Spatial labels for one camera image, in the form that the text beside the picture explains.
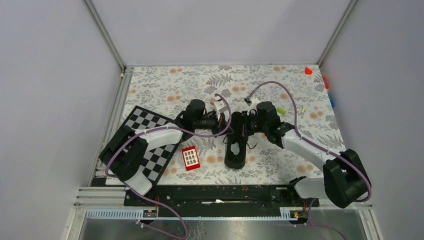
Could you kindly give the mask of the black sneaker shoe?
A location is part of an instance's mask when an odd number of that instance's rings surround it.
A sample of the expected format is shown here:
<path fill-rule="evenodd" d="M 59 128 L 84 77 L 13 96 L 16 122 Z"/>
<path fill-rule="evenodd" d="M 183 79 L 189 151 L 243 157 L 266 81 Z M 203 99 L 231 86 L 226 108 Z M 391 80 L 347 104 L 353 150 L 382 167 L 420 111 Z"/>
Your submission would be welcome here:
<path fill-rule="evenodd" d="M 224 164 L 230 169 L 239 170 L 245 166 L 248 136 L 245 135 L 245 118 L 241 112 L 233 112 L 230 128 L 226 135 Z"/>

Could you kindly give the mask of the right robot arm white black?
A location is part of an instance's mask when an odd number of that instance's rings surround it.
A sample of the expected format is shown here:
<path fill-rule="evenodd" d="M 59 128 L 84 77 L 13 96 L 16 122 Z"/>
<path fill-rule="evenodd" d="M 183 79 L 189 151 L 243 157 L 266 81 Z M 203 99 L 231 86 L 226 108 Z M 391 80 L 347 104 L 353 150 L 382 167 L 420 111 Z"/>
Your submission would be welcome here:
<path fill-rule="evenodd" d="M 276 107 L 269 101 L 255 108 L 233 112 L 231 126 L 240 142 L 261 133 L 277 147 L 293 152 L 322 171 L 321 178 L 298 177 L 290 182 L 287 201 L 293 206 L 306 199 L 328 199 L 339 208 L 353 202 L 365 202 L 371 196 L 372 185 L 359 155 L 352 149 L 335 152 L 316 143 L 291 123 L 280 120 Z"/>

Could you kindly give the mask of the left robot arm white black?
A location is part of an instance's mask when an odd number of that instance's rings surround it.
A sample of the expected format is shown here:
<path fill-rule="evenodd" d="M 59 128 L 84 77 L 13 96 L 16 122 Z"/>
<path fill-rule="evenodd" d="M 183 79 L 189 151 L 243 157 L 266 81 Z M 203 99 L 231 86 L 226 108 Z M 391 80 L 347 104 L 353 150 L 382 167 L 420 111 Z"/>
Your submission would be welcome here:
<path fill-rule="evenodd" d="M 196 130 L 211 130 L 213 138 L 223 135 L 230 123 L 225 123 L 220 116 L 231 111 L 230 105 L 222 95 L 216 94 L 213 107 L 216 116 L 207 116 L 205 102 L 193 99 L 174 120 L 162 126 L 133 129 L 122 125 L 99 155 L 106 165 L 105 175 L 117 178 L 135 192 L 136 199 L 142 205 L 152 204 L 155 200 L 155 192 L 151 189 L 153 183 L 141 169 L 145 153 L 184 142 L 196 136 Z"/>

